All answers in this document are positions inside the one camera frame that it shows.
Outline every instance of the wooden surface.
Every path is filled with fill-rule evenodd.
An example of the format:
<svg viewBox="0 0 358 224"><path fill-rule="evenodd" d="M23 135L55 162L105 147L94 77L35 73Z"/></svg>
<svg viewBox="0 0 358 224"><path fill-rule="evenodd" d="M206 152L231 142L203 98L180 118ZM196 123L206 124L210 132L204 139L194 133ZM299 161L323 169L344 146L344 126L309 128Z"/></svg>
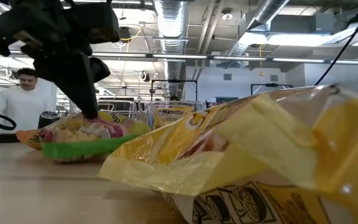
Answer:
<svg viewBox="0 0 358 224"><path fill-rule="evenodd" d="M154 193L96 176L100 162L60 165L0 144L0 224L183 223Z"/></svg>

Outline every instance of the plastic packaging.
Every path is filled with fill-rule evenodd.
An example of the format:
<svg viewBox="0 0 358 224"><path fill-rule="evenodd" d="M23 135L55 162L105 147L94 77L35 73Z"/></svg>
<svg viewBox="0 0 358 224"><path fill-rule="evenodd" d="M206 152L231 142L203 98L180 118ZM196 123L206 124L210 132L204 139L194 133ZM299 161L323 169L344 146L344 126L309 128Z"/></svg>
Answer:
<svg viewBox="0 0 358 224"><path fill-rule="evenodd" d="M88 120L81 113L61 119L41 130L19 131L18 140L57 162L76 162L112 153L122 143L149 132L149 127L123 115L100 111Z"/></svg>
<svg viewBox="0 0 358 224"><path fill-rule="evenodd" d="M188 223L357 223L358 93L279 90L123 144L99 176L151 189Z"/></svg>

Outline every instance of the ceiling duct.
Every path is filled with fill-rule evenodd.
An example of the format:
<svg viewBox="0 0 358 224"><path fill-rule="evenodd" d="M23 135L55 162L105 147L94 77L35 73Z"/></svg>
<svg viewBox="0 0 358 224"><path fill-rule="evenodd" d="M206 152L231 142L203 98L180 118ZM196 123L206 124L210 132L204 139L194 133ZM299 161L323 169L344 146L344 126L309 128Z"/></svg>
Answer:
<svg viewBox="0 0 358 224"><path fill-rule="evenodd" d="M268 24L274 17L281 11L281 9L289 2L290 0L260 0L258 3L258 8L252 12L252 19L247 20L247 28L244 34L239 38L239 40L234 44L233 48L226 54L227 56L241 56L248 48L249 43L253 42L252 38L254 36L247 31L255 29L263 25L263 31L268 31Z"/></svg>
<svg viewBox="0 0 358 224"><path fill-rule="evenodd" d="M185 12L187 2L165 1L155 2L155 10L158 13L158 31L161 37L182 39L185 36ZM185 53L185 42L181 40L161 40L161 49L165 54ZM164 74L166 79L182 79L181 62L164 62ZM177 95L178 85L169 85L170 95Z"/></svg>

